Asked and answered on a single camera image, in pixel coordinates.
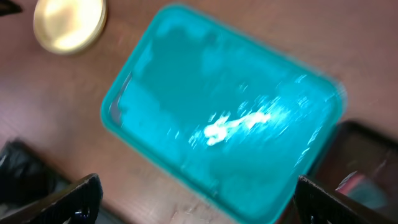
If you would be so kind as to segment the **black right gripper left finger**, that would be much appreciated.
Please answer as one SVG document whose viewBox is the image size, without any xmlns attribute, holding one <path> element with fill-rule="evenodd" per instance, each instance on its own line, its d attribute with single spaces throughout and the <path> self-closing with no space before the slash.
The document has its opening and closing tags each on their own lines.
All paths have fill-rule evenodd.
<svg viewBox="0 0 398 224">
<path fill-rule="evenodd" d="M 1 224 L 95 224 L 103 189 L 98 174 L 90 174 L 25 208 L 1 218 Z"/>
</svg>

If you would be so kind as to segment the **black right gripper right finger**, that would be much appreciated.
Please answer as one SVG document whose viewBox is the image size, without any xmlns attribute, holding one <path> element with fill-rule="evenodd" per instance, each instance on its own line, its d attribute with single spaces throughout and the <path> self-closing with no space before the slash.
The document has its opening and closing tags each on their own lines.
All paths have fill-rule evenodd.
<svg viewBox="0 0 398 224">
<path fill-rule="evenodd" d="M 374 210 L 328 188 L 306 175 L 298 177 L 294 204 L 301 223 L 392 223 Z"/>
</svg>

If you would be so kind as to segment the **yellow plate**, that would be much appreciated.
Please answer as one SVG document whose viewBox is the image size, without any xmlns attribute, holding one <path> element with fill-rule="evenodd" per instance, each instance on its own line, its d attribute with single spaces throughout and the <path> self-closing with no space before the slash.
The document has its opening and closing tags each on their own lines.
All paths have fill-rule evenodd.
<svg viewBox="0 0 398 224">
<path fill-rule="evenodd" d="M 107 0 L 38 0 L 33 31 L 45 50 L 71 55 L 101 35 L 108 15 Z"/>
</svg>

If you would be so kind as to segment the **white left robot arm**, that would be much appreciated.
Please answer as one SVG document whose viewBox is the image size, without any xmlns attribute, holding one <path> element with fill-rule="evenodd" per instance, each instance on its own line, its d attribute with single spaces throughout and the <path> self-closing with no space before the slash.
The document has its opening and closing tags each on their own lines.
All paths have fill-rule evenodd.
<svg viewBox="0 0 398 224">
<path fill-rule="evenodd" d="M 29 49 L 38 47 L 27 25 L 18 25 L 13 18 L 25 14 L 16 1 L 1 1 L 1 205 L 23 207 L 52 193 L 55 179 L 30 147 L 22 141 L 8 122 L 6 110 L 16 103 L 22 84 L 13 71 L 29 56 Z"/>
</svg>

